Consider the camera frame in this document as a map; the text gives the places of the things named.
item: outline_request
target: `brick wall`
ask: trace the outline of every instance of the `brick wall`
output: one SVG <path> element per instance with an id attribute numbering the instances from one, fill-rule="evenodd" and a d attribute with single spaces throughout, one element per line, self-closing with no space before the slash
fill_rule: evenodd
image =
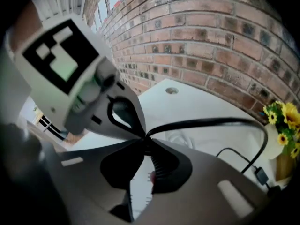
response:
<path id="1" fill-rule="evenodd" d="M 98 1 L 85 3 L 89 26 Z M 99 36 L 137 94 L 171 78 L 260 121 L 274 99 L 300 104 L 299 53 L 266 0 L 122 0 L 108 10 Z"/>

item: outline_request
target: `cable connector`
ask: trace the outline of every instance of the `cable connector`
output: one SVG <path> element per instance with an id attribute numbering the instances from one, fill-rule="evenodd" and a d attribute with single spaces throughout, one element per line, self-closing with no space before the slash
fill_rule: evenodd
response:
<path id="1" fill-rule="evenodd" d="M 267 174 L 265 173 L 265 171 L 263 170 L 262 167 L 257 168 L 254 172 L 254 175 L 257 178 L 257 180 L 259 181 L 259 183 L 262 185 L 265 185 L 267 183 L 267 181 L 269 180 Z"/>

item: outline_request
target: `sunflower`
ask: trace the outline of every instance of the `sunflower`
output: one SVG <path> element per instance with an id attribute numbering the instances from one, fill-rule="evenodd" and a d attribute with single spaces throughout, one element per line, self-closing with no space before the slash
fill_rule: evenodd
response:
<path id="1" fill-rule="evenodd" d="M 296 147 L 291 152 L 292 159 L 295 159 L 298 156 L 299 151 L 300 151 L 300 143 L 296 143 Z"/>
<path id="2" fill-rule="evenodd" d="M 300 124 L 300 114 L 296 106 L 292 103 L 283 104 L 281 110 L 285 117 L 284 122 L 287 123 L 290 129 L 296 129 L 296 125 Z"/>
<path id="3" fill-rule="evenodd" d="M 277 121 L 277 115 L 273 111 L 269 112 L 269 123 L 270 124 L 275 124 Z"/>
<path id="4" fill-rule="evenodd" d="M 289 140 L 284 133 L 278 135 L 277 141 L 282 146 L 286 146 L 289 143 Z"/>
<path id="5" fill-rule="evenodd" d="M 284 103 L 280 102 L 280 101 L 276 101 L 275 103 L 278 104 L 278 105 L 280 105 L 281 107 L 284 105 Z"/>
<path id="6" fill-rule="evenodd" d="M 264 113 L 268 116 L 269 115 L 269 113 L 268 113 L 268 110 L 267 110 L 267 107 L 266 106 L 264 106 L 263 107 L 263 111 L 264 111 Z"/>

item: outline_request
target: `black wire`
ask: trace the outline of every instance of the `black wire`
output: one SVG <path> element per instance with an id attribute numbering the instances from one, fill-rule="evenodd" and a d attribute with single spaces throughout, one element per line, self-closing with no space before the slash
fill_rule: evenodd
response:
<path id="1" fill-rule="evenodd" d="M 195 119 L 195 120 L 186 120 L 180 122 L 174 122 L 165 124 L 159 127 L 156 127 L 150 130 L 146 137 L 150 137 L 153 134 L 176 130 L 176 129 L 184 129 L 184 128 L 201 128 L 201 127 L 212 127 L 212 126 L 250 126 L 255 127 L 263 131 L 263 143 L 257 154 L 254 158 L 248 163 L 248 165 L 241 171 L 244 173 L 251 167 L 254 162 L 258 159 L 258 157 L 262 154 L 268 142 L 268 134 L 266 129 L 255 120 L 244 119 L 244 118 L 208 118 L 208 119 Z"/>
<path id="2" fill-rule="evenodd" d="M 231 150 L 233 152 L 235 152 L 237 155 L 239 155 L 241 158 L 243 158 L 244 160 L 246 160 L 248 163 L 250 163 L 250 160 L 248 158 L 246 158 L 245 156 L 241 155 L 237 150 L 233 149 L 233 148 L 224 148 L 222 149 L 217 155 L 216 157 L 218 157 L 220 155 L 221 152 L 223 152 L 224 150 Z"/>

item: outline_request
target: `flower vase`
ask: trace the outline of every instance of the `flower vase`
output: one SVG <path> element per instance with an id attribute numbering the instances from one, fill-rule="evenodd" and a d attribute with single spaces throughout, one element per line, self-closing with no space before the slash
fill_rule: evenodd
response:
<path id="1" fill-rule="evenodd" d="M 268 143 L 262 154 L 267 159 L 273 160 L 279 154 L 281 154 L 283 146 L 280 145 L 277 141 L 278 131 L 275 125 L 269 123 L 265 126 L 265 129 L 267 130 L 268 133 Z"/>

